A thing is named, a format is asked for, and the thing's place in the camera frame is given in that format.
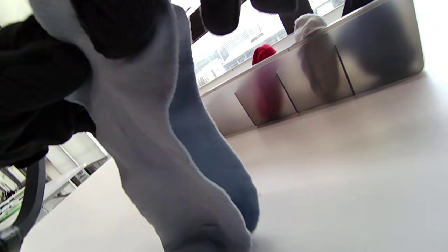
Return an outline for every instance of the sock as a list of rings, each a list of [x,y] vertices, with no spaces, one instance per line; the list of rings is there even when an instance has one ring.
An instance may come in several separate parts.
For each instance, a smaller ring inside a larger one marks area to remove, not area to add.
[[[226,35],[238,27],[241,0],[201,0],[201,16],[213,34]]]
[[[132,59],[110,60],[95,51],[69,0],[30,3],[50,35],[74,43],[89,59],[86,104],[98,141],[114,157],[124,191],[165,251],[248,252],[250,233],[240,212],[200,173],[169,123],[179,63],[171,6],[160,14],[147,48]]]
[[[202,174],[229,194],[252,232],[259,216],[257,189],[202,104],[191,54],[190,23],[181,7],[174,5],[174,10],[180,52],[177,87],[169,108],[172,130]]]

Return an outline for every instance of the metal panel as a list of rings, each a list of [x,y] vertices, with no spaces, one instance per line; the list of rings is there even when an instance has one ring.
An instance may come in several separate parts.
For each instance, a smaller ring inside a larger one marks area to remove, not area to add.
[[[298,111],[352,95],[335,45],[325,33],[292,47],[279,61],[278,75]]]
[[[270,62],[234,81],[238,100],[259,126],[297,113],[277,76],[278,61]]]
[[[412,0],[379,0],[332,25],[329,35],[356,93],[423,70],[423,52]]]
[[[292,114],[293,107],[300,112],[328,104],[413,76],[423,67],[413,2],[377,0],[216,86],[203,100],[218,128],[229,135],[273,120],[257,104],[260,83],[283,84],[284,89],[276,89],[281,95],[270,96],[281,100],[280,118]],[[274,70],[279,82],[270,80]]]
[[[228,83],[202,97],[208,112],[223,135],[255,126],[235,96],[238,87],[238,83]]]

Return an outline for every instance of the window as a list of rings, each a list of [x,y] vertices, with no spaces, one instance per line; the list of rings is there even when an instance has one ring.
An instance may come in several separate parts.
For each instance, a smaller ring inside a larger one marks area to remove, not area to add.
[[[200,0],[171,0],[171,3],[181,6],[187,12],[187,17],[201,5]]]
[[[273,45],[286,36],[278,15],[259,12],[246,1],[241,5],[240,22],[234,32],[225,36],[208,32],[192,45],[198,86],[251,59],[258,46]]]
[[[324,16],[345,3],[345,0],[309,0],[309,1],[314,13],[318,14],[319,16]]]

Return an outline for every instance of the white wall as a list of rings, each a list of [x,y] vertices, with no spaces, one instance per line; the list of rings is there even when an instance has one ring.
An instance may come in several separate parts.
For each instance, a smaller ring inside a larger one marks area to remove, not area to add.
[[[62,146],[80,165],[89,164],[105,157],[103,151],[86,133],[73,135]]]
[[[32,13],[28,0],[0,0],[0,25],[26,19]]]

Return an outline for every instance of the stainless steel panel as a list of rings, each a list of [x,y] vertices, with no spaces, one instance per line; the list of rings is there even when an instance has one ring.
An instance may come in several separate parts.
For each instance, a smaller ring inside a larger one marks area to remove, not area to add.
[[[259,126],[297,113],[277,76],[278,61],[270,62],[234,82],[238,100]]]
[[[328,33],[356,93],[423,70],[412,0],[378,0],[332,25]]]
[[[305,44],[292,48],[279,59],[278,75],[298,111],[352,95],[335,45],[327,34],[312,36]]]
[[[238,87],[238,83],[228,83],[202,96],[202,101],[223,135],[255,126],[235,96]]]

